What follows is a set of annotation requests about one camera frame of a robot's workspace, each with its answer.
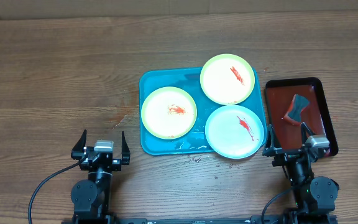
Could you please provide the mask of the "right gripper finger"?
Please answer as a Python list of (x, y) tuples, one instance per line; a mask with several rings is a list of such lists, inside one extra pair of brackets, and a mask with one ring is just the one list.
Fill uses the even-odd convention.
[(309, 126), (305, 122), (302, 122), (300, 124), (300, 128), (301, 128), (301, 140), (302, 140), (302, 143), (305, 144), (306, 140), (310, 136), (315, 135), (315, 133), (309, 128)]
[(262, 151), (263, 156), (274, 156), (275, 155), (275, 133), (273, 126), (270, 124), (267, 127), (267, 141), (265, 143), (264, 150)]

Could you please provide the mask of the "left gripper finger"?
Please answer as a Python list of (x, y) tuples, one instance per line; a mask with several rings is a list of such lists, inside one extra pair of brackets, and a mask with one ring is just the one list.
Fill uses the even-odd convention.
[(84, 156), (84, 147), (86, 146), (86, 136), (87, 136), (87, 130), (85, 129), (80, 139), (77, 141), (77, 143), (74, 145), (73, 149), (71, 150), (72, 159), (82, 159), (82, 157)]
[(127, 145), (124, 131), (122, 131), (121, 134), (122, 134), (121, 164), (130, 164), (131, 152), (129, 146)]

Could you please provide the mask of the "red black sponge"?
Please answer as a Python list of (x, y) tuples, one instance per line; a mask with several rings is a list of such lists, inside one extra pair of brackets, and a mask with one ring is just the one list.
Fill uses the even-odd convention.
[(283, 119), (291, 125), (299, 126), (301, 124), (301, 113), (309, 104), (310, 101), (307, 98), (295, 94)]

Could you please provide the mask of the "yellow-green plate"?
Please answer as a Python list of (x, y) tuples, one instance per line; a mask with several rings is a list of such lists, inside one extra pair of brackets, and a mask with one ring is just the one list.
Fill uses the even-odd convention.
[(250, 64), (234, 54), (210, 58), (201, 69), (200, 85), (204, 94), (220, 105), (236, 105), (245, 101), (255, 86)]
[(147, 96), (140, 113), (142, 123), (150, 134), (160, 139), (176, 139), (194, 126), (197, 107), (185, 90), (166, 86)]

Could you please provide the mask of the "yellow-green plate top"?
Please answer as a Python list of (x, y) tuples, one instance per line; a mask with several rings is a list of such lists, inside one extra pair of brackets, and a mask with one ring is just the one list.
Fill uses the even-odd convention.
[(255, 86), (250, 64), (234, 54), (210, 58), (201, 69), (200, 85), (204, 94), (220, 105), (236, 105), (245, 101)]

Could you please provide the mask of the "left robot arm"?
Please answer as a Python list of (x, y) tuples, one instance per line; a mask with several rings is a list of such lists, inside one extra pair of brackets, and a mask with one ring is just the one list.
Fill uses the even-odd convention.
[(112, 173), (130, 164), (130, 150), (124, 133), (121, 133), (121, 158), (113, 158), (114, 142), (96, 141), (94, 146), (86, 145), (84, 131), (71, 150), (71, 158), (79, 162), (81, 170), (87, 171), (88, 178), (77, 182), (71, 190), (74, 204), (70, 223), (119, 223), (119, 218), (109, 211)]

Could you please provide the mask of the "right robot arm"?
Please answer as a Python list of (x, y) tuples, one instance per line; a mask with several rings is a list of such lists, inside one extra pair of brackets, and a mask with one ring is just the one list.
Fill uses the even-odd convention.
[[(272, 165), (281, 167), (291, 187), (270, 199), (262, 210), (258, 223), (337, 223), (329, 213), (335, 210), (339, 184), (325, 176), (316, 177), (311, 164), (323, 158), (330, 147), (324, 135), (316, 135), (301, 123), (301, 147), (284, 150), (272, 125), (267, 129), (267, 142), (262, 155), (273, 157)], [(295, 208), (287, 208), (281, 215), (266, 217), (268, 207), (278, 198), (293, 193)]]

